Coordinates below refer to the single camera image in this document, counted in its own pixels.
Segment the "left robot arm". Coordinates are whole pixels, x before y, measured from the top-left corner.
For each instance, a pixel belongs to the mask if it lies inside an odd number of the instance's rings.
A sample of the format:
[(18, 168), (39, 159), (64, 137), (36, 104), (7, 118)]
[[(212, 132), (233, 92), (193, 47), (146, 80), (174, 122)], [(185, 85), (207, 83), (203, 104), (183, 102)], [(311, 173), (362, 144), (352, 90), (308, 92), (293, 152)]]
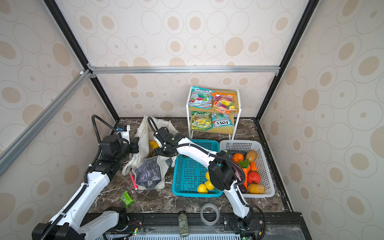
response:
[(120, 169), (121, 160), (139, 152), (139, 138), (123, 139), (109, 135), (100, 142), (101, 157), (88, 167), (84, 182), (65, 206), (46, 224), (32, 231), (34, 240), (95, 240), (113, 229), (125, 231), (129, 218), (124, 208), (107, 208), (100, 216), (82, 224), (84, 217), (101, 191)]

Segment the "white canvas grocery bag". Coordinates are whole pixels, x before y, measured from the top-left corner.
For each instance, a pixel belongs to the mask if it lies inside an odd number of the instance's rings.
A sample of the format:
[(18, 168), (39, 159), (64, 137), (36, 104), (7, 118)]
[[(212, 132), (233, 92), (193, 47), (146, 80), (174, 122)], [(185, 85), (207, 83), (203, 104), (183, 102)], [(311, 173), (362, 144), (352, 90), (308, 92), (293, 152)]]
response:
[(149, 126), (148, 117), (145, 116), (135, 135), (139, 138), (139, 152), (131, 154), (129, 161), (122, 169), (123, 176), (132, 174), (139, 190), (161, 190), (165, 188), (165, 176), (169, 168), (175, 166), (177, 154), (169, 157), (155, 154), (150, 141), (154, 141), (154, 133)]

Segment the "yellow toy pear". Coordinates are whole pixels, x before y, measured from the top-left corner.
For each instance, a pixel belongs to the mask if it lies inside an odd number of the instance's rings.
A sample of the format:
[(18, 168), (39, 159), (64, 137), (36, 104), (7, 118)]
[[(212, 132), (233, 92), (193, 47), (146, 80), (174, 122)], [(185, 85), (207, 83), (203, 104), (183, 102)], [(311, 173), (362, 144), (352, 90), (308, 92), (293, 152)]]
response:
[(159, 144), (156, 142), (156, 141), (150, 141), (150, 147), (152, 148), (152, 150), (156, 150), (157, 148), (159, 148)]

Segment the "teal mint candy bag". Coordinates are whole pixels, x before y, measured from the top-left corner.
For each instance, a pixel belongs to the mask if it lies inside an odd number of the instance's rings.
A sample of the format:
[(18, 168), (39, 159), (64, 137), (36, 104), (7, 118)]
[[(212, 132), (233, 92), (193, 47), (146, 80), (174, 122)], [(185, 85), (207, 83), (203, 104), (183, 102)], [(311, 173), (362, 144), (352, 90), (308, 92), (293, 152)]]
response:
[(213, 90), (192, 87), (189, 107), (211, 109), (213, 106)]

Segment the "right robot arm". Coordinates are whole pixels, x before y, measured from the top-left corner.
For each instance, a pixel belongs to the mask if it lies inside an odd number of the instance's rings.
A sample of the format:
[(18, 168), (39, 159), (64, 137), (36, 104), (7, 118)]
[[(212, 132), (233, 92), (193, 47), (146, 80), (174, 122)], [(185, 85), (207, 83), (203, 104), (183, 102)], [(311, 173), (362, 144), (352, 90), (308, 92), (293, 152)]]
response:
[(209, 171), (210, 181), (214, 187), (223, 191), (238, 217), (237, 225), (241, 230), (251, 227), (254, 217), (252, 206), (248, 205), (240, 186), (244, 185), (245, 173), (230, 160), (224, 151), (209, 151), (189, 140), (180, 133), (172, 135), (166, 127), (150, 126), (155, 141), (165, 154), (179, 153), (202, 164)]

